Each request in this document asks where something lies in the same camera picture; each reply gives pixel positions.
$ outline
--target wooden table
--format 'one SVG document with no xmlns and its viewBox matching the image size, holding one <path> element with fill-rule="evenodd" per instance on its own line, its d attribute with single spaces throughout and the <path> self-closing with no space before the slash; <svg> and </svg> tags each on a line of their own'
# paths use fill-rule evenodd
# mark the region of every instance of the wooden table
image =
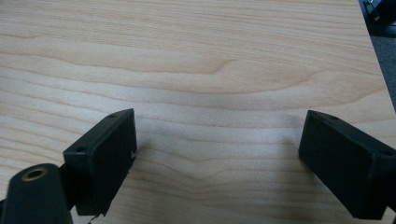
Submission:
<svg viewBox="0 0 396 224">
<path fill-rule="evenodd" d="M 4 0 L 0 76 L 2 197 L 135 109 L 137 160 L 93 223 L 365 223 L 299 161 L 306 111 L 396 147 L 357 0 Z"/>
</svg>

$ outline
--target gray floor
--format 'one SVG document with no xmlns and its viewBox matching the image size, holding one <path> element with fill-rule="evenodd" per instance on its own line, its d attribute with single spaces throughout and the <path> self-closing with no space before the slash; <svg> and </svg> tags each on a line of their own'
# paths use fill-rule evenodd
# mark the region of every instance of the gray floor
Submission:
<svg viewBox="0 0 396 224">
<path fill-rule="evenodd" d="M 396 111 L 396 38 L 371 36 L 371 39 Z"/>
</svg>

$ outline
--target light wood surface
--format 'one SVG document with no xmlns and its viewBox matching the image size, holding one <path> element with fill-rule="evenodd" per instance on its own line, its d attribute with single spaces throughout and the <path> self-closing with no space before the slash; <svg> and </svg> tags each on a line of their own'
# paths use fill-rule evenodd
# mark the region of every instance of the light wood surface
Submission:
<svg viewBox="0 0 396 224">
<path fill-rule="evenodd" d="M 308 109 L 396 147 L 357 0 L 0 1 L 0 192 L 109 113 L 139 153 L 93 223 L 353 219 L 298 159 Z M 90 217 L 76 217 L 87 223 Z"/>
</svg>

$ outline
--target wood grain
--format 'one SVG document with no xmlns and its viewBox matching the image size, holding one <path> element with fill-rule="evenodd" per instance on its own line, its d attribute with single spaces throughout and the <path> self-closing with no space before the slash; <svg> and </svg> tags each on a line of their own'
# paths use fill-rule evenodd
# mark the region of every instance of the wood grain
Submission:
<svg viewBox="0 0 396 224">
<path fill-rule="evenodd" d="M 2 197 L 132 107 L 137 160 L 93 223 L 381 222 L 353 219 L 297 154 L 307 109 L 396 147 L 355 0 L 4 0 L 0 104 Z"/>
</svg>

